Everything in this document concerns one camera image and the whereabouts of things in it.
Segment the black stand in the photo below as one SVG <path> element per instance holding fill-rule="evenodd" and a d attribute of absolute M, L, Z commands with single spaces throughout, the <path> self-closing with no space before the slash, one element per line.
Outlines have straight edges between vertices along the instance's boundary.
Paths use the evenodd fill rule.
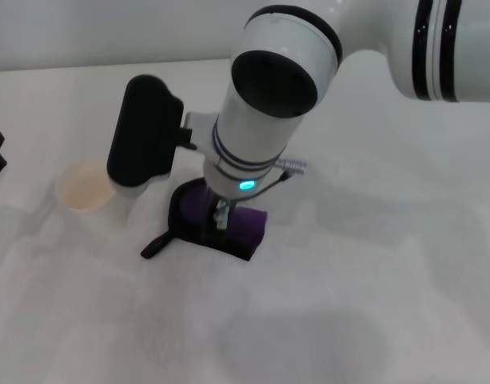
<path fill-rule="evenodd" d="M 225 236 L 225 232 L 217 230 L 212 219 L 216 204 L 209 204 L 207 214 L 208 220 L 201 223 L 193 223 L 183 217 L 181 212 L 181 199 L 183 195 L 192 188 L 206 186 L 204 178 L 197 178 L 179 186 L 170 200 L 168 226 L 169 229 L 159 238 L 153 240 L 142 252 L 141 256 L 151 259 L 159 254 L 175 238 L 185 242 L 191 242 L 199 246 L 206 246 L 231 254 L 237 258 L 250 261 L 256 248 L 250 248 L 243 244 L 233 242 Z"/>

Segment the black handle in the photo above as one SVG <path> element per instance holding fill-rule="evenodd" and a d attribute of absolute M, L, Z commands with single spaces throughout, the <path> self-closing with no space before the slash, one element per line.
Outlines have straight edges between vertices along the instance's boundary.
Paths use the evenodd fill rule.
<path fill-rule="evenodd" d="M 175 239 L 171 231 L 167 231 L 159 238 L 153 240 L 142 252 L 141 256 L 146 259 L 153 258 L 159 254 L 163 248 L 168 246 L 172 240 Z"/>
<path fill-rule="evenodd" d="M 136 187 L 170 173 L 183 110 L 159 78 L 143 74 L 129 82 L 108 157 L 114 182 Z"/>

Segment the small cup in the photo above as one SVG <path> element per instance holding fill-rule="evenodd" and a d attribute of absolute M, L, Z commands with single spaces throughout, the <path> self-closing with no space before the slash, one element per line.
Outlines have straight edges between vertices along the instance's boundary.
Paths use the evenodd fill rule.
<path fill-rule="evenodd" d="M 69 166 L 58 179 L 59 203 L 83 229 L 104 238 L 125 229 L 135 200 L 117 194 L 103 160 L 87 160 Z"/>

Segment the white wall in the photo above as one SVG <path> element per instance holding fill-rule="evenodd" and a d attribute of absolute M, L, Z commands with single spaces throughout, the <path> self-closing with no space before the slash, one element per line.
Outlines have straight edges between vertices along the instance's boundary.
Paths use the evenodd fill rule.
<path fill-rule="evenodd" d="M 0 70 L 223 58 L 262 0 L 0 0 Z"/>

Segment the black stripe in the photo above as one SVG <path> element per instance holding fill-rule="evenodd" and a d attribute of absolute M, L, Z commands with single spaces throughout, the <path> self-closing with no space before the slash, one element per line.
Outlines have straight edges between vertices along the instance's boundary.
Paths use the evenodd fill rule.
<path fill-rule="evenodd" d="M 426 74 L 426 52 L 428 50 L 429 19 L 433 0 L 420 0 L 413 31 L 412 78 L 413 89 L 420 100 L 431 100 Z"/>
<path fill-rule="evenodd" d="M 252 17 L 247 21 L 248 23 L 256 18 L 257 16 L 261 16 L 262 14 L 289 14 L 291 16 L 295 16 L 300 18 L 301 20 L 305 20 L 307 23 L 312 24 L 321 33 L 326 36 L 326 38 L 332 43 L 333 49 L 337 54 L 337 61 L 339 62 L 339 66 L 342 63 L 342 44 L 339 36 L 335 33 L 335 30 L 322 18 L 313 14 L 309 10 L 305 10 L 300 8 L 299 6 L 265 6 L 258 10 Z"/>
<path fill-rule="evenodd" d="M 221 142 L 220 136 L 218 135 L 217 123 L 218 121 L 214 125 L 212 135 L 214 150 L 216 151 L 217 155 L 220 156 L 221 159 L 223 159 L 224 162 L 233 166 L 237 170 L 243 170 L 246 172 L 259 172 L 261 170 L 266 170 L 271 166 L 274 166 L 275 162 L 282 155 L 282 153 L 280 152 L 277 156 L 265 162 L 247 162 L 246 160 L 241 160 L 240 158 L 231 154 L 230 151 L 227 150 L 227 148 L 225 148 L 225 146 Z"/>
<path fill-rule="evenodd" d="M 226 177 L 228 180 L 232 180 L 233 182 L 242 182 L 244 180 L 254 180 L 255 182 L 258 181 L 258 180 L 261 180 L 262 178 L 265 178 L 266 175 L 269 173 L 266 172 L 265 174 L 263 174 L 262 176 L 259 176 L 258 178 L 236 178 L 234 176 L 232 176 L 231 174 L 228 174 L 227 172 L 225 172 L 222 168 L 220 168 L 219 166 L 217 166 L 216 164 L 214 165 L 214 167 L 216 168 L 216 170 L 224 177 Z"/>
<path fill-rule="evenodd" d="M 440 46 L 440 88 L 446 102 L 458 102 L 454 87 L 454 52 L 460 10 L 461 0 L 447 1 Z"/>

